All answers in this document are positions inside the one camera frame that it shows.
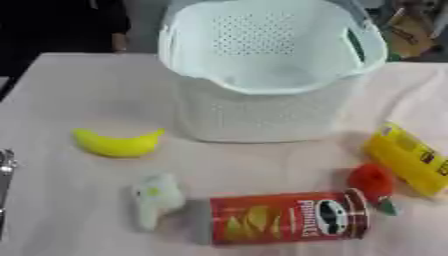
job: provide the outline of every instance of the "table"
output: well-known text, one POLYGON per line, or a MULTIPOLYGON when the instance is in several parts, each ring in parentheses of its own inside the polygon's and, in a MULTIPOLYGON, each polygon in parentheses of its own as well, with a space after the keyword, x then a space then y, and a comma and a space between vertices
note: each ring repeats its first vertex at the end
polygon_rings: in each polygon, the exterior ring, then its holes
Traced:
MULTIPOLYGON (((421 128, 426 126, 409 120, 428 115, 435 122, 446 118, 444 112, 437 116, 434 109, 428 112, 419 104, 432 106, 425 101, 429 93, 443 94, 434 88, 446 83, 448 65, 388 64, 362 79, 365 86, 350 100, 341 132, 320 141, 265 145, 207 144, 185 138, 175 129, 171 92, 176 79, 151 55, 43 55, 0 104, 0 146, 13 148, 21 165, 8 198, 8 230, 0 254, 421 256, 446 252, 448 205, 419 198, 402 183, 394 196, 400 217, 373 213, 371 231, 363 240, 227 248, 190 242, 190 223, 182 214, 166 218, 156 233, 139 232, 132 220, 128 187, 145 175, 167 171, 176 174, 189 198, 343 189, 349 168, 363 160, 360 145, 390 118, 407 122, 412 131, 446 150, 448 136, 437 133, 446 126, 425 134, 421 128), (70 131, 77 127, 114 136, 164 127, 168 134, 156 153, 118 160, 76 148, 70 131)), ((440 99, 437 104, 445 104, 440 99)))

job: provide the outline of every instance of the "person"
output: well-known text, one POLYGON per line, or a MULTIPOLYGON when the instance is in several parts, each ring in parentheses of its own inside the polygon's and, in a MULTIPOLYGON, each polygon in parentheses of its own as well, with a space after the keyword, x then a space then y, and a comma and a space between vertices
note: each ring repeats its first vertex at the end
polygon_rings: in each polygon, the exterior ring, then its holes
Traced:
POLYGON ((123 51, 122 0, 0 1, 0 76, 20 77, 44 52, 123 51))

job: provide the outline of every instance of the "pringles can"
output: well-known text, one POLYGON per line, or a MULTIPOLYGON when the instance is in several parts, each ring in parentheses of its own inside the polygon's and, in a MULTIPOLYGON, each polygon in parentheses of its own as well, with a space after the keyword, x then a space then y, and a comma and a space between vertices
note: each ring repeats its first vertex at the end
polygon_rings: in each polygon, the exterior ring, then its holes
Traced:
POLYGON ((211 198, 190 205, 193 236, 201 244, 361 239, 369 211, 357 189, 211 198))

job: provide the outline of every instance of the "yellow container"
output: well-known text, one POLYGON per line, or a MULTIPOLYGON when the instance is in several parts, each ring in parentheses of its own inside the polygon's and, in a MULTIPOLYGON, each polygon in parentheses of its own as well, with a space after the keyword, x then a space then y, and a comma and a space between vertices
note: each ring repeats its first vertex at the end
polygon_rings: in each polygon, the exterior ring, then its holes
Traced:
POLYGON ((365 150, 422 195, 448 198, 448 159, 398 125, 384 124, 365 150))

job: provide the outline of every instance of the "yellow toy banana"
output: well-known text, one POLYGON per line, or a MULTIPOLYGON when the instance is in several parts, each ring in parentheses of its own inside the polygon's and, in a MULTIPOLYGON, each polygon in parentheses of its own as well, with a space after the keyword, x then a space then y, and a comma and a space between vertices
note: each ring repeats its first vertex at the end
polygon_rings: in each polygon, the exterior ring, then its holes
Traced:
POLYGON ((165 131, 159 129, 153 133, 134 138, 111 138, 99 136, 87 129, 75 129, 73 136, 84 150, 107 157, 139 157, 154 151, 158 138, 165 131))

